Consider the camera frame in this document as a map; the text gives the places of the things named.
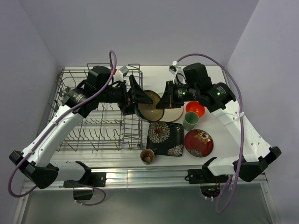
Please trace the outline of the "dark blue beige bowl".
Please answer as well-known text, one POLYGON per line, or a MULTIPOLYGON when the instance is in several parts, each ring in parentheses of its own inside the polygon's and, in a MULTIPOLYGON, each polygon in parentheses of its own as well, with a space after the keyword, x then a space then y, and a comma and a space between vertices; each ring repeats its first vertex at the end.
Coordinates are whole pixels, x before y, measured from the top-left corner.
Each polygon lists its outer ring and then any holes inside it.
POLYGON ((157 109, 156 105, 161 100, 161 97, 151 90, 144 91, 152 100, 152 104, 141 104, 135 105, 135 114, 143 121, 156 122, 160 121, 164 116, 164 109, 157 109))

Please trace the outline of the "orange bowl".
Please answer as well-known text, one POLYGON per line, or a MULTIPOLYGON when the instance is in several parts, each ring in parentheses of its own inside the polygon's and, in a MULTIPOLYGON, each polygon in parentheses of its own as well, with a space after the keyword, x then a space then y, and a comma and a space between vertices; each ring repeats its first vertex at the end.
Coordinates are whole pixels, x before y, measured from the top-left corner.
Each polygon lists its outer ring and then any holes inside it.
POLYGON ((195 112, 200 118, 205 114, 205 107, 198 101, 190 101, 185 106, 186 112, 195 112))

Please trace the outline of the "light green cup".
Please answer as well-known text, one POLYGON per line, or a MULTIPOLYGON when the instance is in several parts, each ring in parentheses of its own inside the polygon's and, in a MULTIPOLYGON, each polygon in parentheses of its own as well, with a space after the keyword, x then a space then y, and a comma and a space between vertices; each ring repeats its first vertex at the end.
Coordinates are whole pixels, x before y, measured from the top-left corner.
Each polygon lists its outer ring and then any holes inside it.
POLYGON ((192 130, 199 122, 199 116, 195 112, 187 112, 184 116, 183 127, 185 130, 192 130))

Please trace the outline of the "dark brown cup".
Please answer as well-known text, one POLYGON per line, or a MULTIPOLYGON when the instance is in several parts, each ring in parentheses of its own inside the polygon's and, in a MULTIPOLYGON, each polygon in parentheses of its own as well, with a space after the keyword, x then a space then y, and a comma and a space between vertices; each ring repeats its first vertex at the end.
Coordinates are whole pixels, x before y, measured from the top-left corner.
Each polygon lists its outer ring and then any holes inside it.
POLYGON ((156 154, 158 153, 158 149, 144 149, 140 153, 140 159, 145 165, 149 165, 155 159, 156 154))

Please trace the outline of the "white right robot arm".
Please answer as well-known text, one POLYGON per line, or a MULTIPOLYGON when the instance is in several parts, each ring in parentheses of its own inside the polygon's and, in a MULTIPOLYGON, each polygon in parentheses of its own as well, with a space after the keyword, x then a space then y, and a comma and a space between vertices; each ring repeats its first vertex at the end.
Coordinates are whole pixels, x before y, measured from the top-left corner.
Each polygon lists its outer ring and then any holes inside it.
POLYGON ((281 155, 279 147, 267 143, 252 126, 242 112, 241 99, 235 97, 225 83, 212 83, 203 64, 193 63, 181 68, 174 61, 169 71, 175 77, 166 82, 156 108, 173 109, 184 102, 198 101, 243 147, 241 156, 213 157, 205 162, 201 169, 204 181, 212 182, 220 175, 237 174, 243 181, 251 182, 281 155))

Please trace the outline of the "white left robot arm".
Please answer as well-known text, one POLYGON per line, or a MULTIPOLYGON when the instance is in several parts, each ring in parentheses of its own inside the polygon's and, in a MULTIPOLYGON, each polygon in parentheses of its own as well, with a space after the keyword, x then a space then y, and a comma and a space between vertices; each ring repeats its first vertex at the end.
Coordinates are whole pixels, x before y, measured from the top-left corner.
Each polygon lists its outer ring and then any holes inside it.
POLYGON ((133 75, 130 89, 125 80, 111 80, 117 73, 104 66, 94 66, 87 78, 70 90, 53 119, 38 137, 22 151, 13 151, 9 159, 38 188, 45 189, 54 181, 75 181, 86 186, 91 180, 91 169, 80 161, 55 163, 51 158, 69 133, 100 103, 116 103, 124 115, 133 114, 135 105, 152 104, 133 75))

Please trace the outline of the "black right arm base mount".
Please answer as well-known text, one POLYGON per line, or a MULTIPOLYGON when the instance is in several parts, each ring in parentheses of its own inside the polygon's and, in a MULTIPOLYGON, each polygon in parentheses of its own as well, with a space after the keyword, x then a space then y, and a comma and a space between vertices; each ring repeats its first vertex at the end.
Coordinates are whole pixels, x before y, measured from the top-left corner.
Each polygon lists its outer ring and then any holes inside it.
POLYGON ((214 176, 209 170, 189 169, 185 180, 190 184, 208 184, 208 183, 225 183, 228 175, 214 176))

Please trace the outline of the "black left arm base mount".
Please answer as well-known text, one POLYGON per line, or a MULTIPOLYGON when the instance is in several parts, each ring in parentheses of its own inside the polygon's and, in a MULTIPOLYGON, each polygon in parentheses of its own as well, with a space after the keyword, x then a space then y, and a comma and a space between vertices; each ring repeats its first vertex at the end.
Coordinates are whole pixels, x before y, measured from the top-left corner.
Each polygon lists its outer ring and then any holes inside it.
POLYGON ((64 181, 64 188, 79 187, 104 187, 106 184, 106 172, 90 172, 85 174, 79 181, 64 181))

